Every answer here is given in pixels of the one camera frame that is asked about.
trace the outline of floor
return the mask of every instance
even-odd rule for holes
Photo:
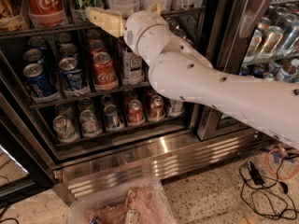
[[[286,219],[270,220],[257,216],[241,200],[240,192],[243,180],[239,174],[239,168],[243,163],[252,161],[262,176],[274,178],[265,168],[265,155],[265,151],[259,151],[247,157],[235,158],[232,161],[214,164],[205,169],[163,180],[164,192],[175,219],[179,224],[299,223],[299,217],[296,220],[289,221]],[[277,160],[277,155],[271,155],[269,158],[270,166],[274,170],[278,168],[278,163],[275,163]],[[285,161],[279,174],[288,175],[298,165],[299,158]],[[249,179],[246,169],[243,170],[243,173]],[[266,186],[272,182],[265,177],[263,180]],[[299,209],[299,199],[297,198],[299,193],[298,181],[299,175],[295,175],[284,182],[288,185],[289,194],[295,206]],[[290,204],[278,185],[271,188],[271,191]],[[244,196],[247,200],[249,200],[251,193],[251,190],[245,189]],[[276,209],[282,208],[281,201],[278,198],[272,196],[271,200]],[[269,203],[264,196],[257,194],[255,202],[260,212],[270,213]],[[20,224],[65,224],[68,223],[69,211],[69,208],[50,189],[20,203],[13,204],[2,219],[14,217],[19,220]],[[5,223],[15,224],[16,222],[9,220]]]

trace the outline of door handle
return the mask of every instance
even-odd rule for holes
[[[239,36],[246,38],[251,35],[254,27],[268,9],[272,0],[248,0],[240,22]]]

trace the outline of orange cable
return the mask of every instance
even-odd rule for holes
[[[290,179],[291,177],[295,176],[298,173],[299,165],[290,175],[288,175],[288,176],[277,176],[277,174],[275,172],[273,172],[272,169],[270,168],[270,165],[269,165],[269,162],[268,162],[269,157],[273,152],[279,152],[279,148],[272,149],[265,156],[265,166],[266,166],[267,170],[270,172],[271,175],[273,175],[274,177],[278,177],[278,179],[280,179],[280,180],[287,180],[287,179]]]

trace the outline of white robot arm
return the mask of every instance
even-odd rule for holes
[[[162,96],[211,106],[299,149],[298,85],[213,69],[156,13],[132,14],[124,40],[148,64],[150,85]]]

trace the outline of cable connector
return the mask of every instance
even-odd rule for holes
[[[252,162],[249,163],[249,174],[255,185],[262,185],[263,178]]]

